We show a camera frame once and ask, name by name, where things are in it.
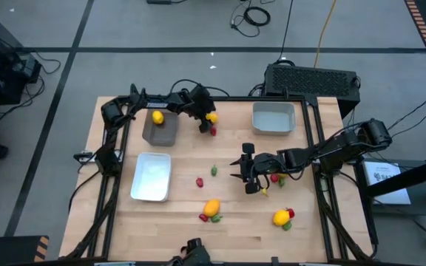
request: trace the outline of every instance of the yellow cable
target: yellow cable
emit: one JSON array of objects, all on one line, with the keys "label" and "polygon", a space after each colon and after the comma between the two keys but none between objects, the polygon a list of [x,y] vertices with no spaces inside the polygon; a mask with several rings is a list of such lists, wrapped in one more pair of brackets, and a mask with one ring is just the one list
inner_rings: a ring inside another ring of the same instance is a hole
[{"label": "yellow cable", "polygon": [[328,17],[326,18],[325,25],[323,26],[322,34],[320,34],[320,36],[319,36],[318,47],[317,47],[317,54],[315,55],[314,68],[317,67],[318,55],[320,53],[319,50],[320,50],[320,46],[322,45],[322,38],[323,38],[323,35],[325,34],[326,25],[328,25],[328,21],[330,20],[331,14],[332,14],[333,9],[334,9],[334,5],[336,3],[337,3],[337,0],[333,0],[333,4],[331,4],[330,12],[328,13]]}]

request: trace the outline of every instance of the wooden tabletop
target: wooden tabletop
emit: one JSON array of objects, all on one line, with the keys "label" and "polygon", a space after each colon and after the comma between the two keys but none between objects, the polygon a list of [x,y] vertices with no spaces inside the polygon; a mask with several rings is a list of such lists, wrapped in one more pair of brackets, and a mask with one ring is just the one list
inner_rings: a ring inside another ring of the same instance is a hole
[{"label": "wooden tabletop", "polygon": [[[103,121],[99,110],[110,99],[98,99],[87,141],[88,150],[95,151],[101,144]],[[247,195],[244,184],[229,176],[239,173],[239,166],[229,163],[241,155],[242,143],[253,143],[257,153],[273,154],[280,149],[308,146],[299,103],[293,103],[297,127],[289,136],[283,137],[252,133],[252,104],[216,102],[219,116],[216,137],[201,134],[199,121],[181,114],[173,147],[150,146],[142,139],[146,110],[136,114],[137,119],[129,130],[109,260],[166,261],[178,255],[187,240],[200,237],[213,261],[270,262],[272,256],[278,256],[281,262],[326,261],[311,167],[307,167],[301,180],[286,180],[283,188],[272,184],[269,197],[261,193]],[[328,137],[342,128],[337,101],[335,98],[320,98],[319,106],[325,136]],[[314,141],[317,142],[311,109],[309,114]],[[143,202],[130,196],[137,157],[148,151],[167,153],[172,157],[172,178],[166,202]],[[214,164],[218,167],[216,177],[210,174]],[[84,167],[77,185],[96,170],[95,165]],[[343,171],[354,176],[350,166],[345,166]],[[196,186],[197,177],[203,178],[203,188]],[[364,252],[371,254],[359,192],[349,180],[339,177],[335,180],[342,224]],[[87,183],[73,200],[60,256],[68,254],[92,224],[100,183],[101,177]],[[198,219],[205,202],[212,198],[221,200],[223,219],[217,224]],[[290,231],[285,232],[272,224],[274,212],[282,208],[295,210]],[[104,232],[104,228],[100,229],[97,254],[101,253]],[[335,256],[339,257],[333,229],[331,238]]]}]

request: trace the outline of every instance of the red pepper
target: red pepper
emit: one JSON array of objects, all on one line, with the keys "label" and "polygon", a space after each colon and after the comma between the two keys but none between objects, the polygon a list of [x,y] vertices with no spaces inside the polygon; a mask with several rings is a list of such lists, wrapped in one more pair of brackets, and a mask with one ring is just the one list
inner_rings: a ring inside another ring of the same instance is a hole
[{"label": "red pepper", "polygon": [[205,214],[198,215],[198,218],[200,218],[204,222],[208,222],[208,217]]},{"label": "red pepper", "polygon": [[292,210],[291,208],[287,208],[288,211],[288,216],[290,217],[290,219],[295,217],[295,211]]},{"label": "red pepper", "polygon": [[271,182],[275,183],[279,181],[279,176],[277,174],[271,174]]},{"label": "red pepper", "polygon": [[201,177],[198,177],[196,182],[197,182],[198,188],[203,187],[203,179]]},{"label": "red pepper", "polygon": [[214,126],[212,126],[212,127],[210,128],[210,133],[211,133],[213,136],[216,136],[216,128],[215,128]]}]

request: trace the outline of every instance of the small pepper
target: small pepper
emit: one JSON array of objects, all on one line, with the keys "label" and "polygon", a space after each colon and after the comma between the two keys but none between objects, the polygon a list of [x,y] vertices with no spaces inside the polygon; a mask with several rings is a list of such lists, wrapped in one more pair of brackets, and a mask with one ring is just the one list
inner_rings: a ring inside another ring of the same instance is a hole
[{"label": "small pepper", "polygon": [[208,222],[208,217],[205,214],[198,215],[198,218],[200,218],[204,222]]},{"label": "small pepper", "polygon": [[276,183],[279,181],[279,176],[277,174],[271,174],[271,182]]},{"label": "small pepper", "polygon": [[219,222],[221,220],[221,218],[223,218],[223,217],[220,216],[219,214],[217,214],[217,215],[212,217],[212,222]]},{"label": "small pepper", "polygon": [[212,176],[216,177],[216,173],[217,172],[218,172],[218,168],[215,165],[213,165],[213,167],[212,167]]},{"label": "small pepper", "polygon": [[283,187],[285,185],[285,179],[279,178],[279,187]]},{"label": "small pepper", "polygon": [[282,225],[282,229],[284,231],[289,231],[290,228],[292,228],[292,223],[290,221],[288,221],[286,224]]},{"label": "small pepper", "polygon": [[210,128],[210,134],[212,134],[213,136],[216,136],[216,128],[214,127],[214,126],[212,126],[211,128]]},{"label": "small pepper", "polygon": [[260,190],[264,196],[269,197],[269,195],[267,195],[267,189],[263,188]]},{"label": "small pepper", "polygon": [[198,188],[202,188],[203,187],[203,179],[201,177],[197,178],[196,183],[198,185]]},{"label": "small pepper", "polygon": [[290,219],[295,217],[295,211],[292,210],[291,208],[287,208],[288,211],[288,216],[290,217]]}]

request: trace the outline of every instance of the lemon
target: lemon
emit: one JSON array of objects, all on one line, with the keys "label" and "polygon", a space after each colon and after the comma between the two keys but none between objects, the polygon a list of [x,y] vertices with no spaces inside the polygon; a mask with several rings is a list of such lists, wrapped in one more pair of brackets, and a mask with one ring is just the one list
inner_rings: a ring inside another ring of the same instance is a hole
[{"label": "lemon", "polygon": [[283,226],[290,220],[290,216],[288,215],[288,211],[279,210],[274,214],[274,224],[277,226]]},{"label": "lemon", "polygon": [[218,122],[218,115],[215,113],[209,113],[206,115],[206,119],[210,120],[212,123]]},{"label": "lemon", "polygon": [[160,111],[153,111],[152,112],[152,121],[156,125],[160,125],[163,123],[163,115]]},{"label": "lemon", "polygon": [[203,208],[203,214],[208,217],[213,217],[218,214],[220,211],[220,200],[211,199],[205,204],[205,208]]}]

